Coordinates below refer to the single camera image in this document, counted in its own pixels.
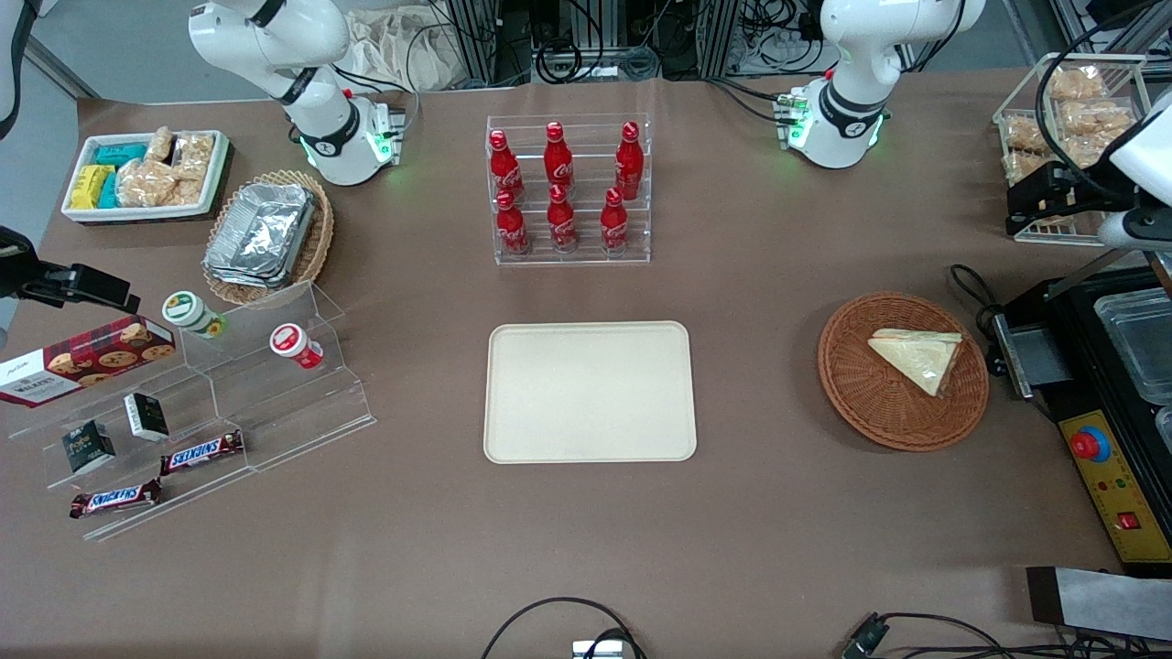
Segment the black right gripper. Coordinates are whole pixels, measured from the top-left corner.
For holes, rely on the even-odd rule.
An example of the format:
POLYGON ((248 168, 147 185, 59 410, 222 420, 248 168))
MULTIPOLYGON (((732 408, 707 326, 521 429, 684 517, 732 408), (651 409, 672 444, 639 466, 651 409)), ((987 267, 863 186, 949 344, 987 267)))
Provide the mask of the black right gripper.
POLYGON ((127 314, 139 310, 139 297, 130 283, 83 264, 59 265, 42 260, 29 239, 1 229, 1 295, 63 308, 67 303, 89 303, 127 314))

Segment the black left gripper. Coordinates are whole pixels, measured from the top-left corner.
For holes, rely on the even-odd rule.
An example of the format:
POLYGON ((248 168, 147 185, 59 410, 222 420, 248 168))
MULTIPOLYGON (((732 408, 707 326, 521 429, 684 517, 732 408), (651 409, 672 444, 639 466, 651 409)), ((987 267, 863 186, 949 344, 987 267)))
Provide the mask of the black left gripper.
POLYGON ((1081 168, 1043 163, 1007 191, 1007 237, 1037 242, 1036 220, 1115 208, 1115 196, 1081 168))

